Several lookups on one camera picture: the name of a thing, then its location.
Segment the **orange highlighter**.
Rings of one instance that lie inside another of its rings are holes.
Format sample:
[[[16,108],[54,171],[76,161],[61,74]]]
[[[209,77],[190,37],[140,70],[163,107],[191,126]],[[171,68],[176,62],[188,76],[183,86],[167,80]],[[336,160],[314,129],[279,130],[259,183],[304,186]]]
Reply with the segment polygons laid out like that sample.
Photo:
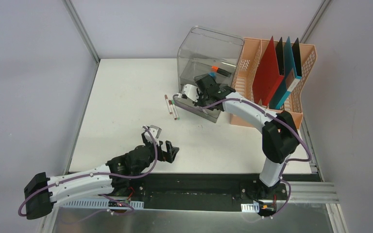
[[[227,71],[225,69],[216,67],[216,66],[212,66],[211,69],[212,69],[213,72],[218,73],[220,75],[223,75],[225,77],[231,77],[231,75],[232,75],[231,72],[229,72],[229,71]]]

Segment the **brown marker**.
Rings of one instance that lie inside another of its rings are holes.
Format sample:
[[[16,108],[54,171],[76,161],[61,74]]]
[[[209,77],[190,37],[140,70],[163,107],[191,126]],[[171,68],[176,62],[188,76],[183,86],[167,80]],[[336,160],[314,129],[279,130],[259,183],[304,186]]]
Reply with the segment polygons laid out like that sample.
[[[173,115],[173,117],[174,117],[174,120],[177,120],[177,119],[176,119],[176,117],[175,117],[175,115],[174,115],[174,111],[173,111],[173,108],[172,108],[172,105],[171,105],[171,102],[170,102],[170,100],[169,100],[169,103],[170,103],[170,108],[171,108],[171,110],[172,110],[172,112],[173,112],[173,114],[172,114],[172,115]]]

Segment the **clear grey drawer box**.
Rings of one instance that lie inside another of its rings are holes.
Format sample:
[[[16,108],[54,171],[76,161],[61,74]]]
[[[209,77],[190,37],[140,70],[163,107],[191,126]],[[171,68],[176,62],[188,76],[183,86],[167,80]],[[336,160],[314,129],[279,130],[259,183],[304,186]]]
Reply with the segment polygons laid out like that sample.
[[[194,78],[212,72],[216,66],[232,73],[225,77],[218,73],[214,78],[217,83],[232,87],[237,76],[237,66],[244,46],[240,36],[219,32],[213,29],[195,26],[191,28],[177,53],[178,94],[174,96],[175,105],[211,122],[217,122],[220,110],[189,107],[181,102],[181,91],[185,84],[196,86]]]

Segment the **red folder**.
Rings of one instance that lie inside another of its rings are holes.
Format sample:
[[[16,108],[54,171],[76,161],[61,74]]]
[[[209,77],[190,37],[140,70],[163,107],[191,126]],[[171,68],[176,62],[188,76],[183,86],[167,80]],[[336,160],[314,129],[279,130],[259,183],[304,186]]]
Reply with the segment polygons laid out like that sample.
[[[278,42],[272,37],[257,67],[252,91],[255,103],[268,106],[284,78],[283,39]]]

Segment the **teal notebook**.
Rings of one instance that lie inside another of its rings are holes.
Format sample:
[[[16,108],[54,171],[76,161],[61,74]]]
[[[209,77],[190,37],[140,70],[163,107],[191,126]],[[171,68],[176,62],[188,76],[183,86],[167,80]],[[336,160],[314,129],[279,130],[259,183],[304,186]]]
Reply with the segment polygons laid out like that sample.
[[[280,109],[302,78],[302,62],[299,38],[291,42],[287,38],[283,47],[284,78],[269,103],[271,109]]]

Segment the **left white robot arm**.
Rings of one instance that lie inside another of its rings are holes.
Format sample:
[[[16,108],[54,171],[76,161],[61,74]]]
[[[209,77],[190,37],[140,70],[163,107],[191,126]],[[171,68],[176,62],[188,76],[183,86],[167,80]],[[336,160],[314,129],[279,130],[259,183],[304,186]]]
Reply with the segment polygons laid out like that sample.
[[[84,172],[49,177],[37,173],[24,188],[24,202],[18,215],[38,219],[52,212],[55,206],[89,195],[124,196],[129,180],[140,179],[152,172],[156,163],[172,163],[179,152],[170,141],[150,142],[109,160],[106,164]]]

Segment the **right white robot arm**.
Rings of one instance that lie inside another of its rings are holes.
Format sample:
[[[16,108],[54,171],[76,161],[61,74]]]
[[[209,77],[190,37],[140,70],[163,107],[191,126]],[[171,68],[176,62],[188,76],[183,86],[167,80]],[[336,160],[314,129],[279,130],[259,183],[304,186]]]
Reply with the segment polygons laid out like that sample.
[[[195,106],[199,110],[217,109],[240,117],[262,134],[262,151],[266,156],[259,175],[256,192],[268,199],[275,194],[275,186],[280,182],[285,166],[299,145],[305,149],[311,160],[311,152],[300,138],[292,115],[287,111],[279,113],[266,109],[243,97],[232,87],[220,84],[209,75],[194,78],[197,90]]]

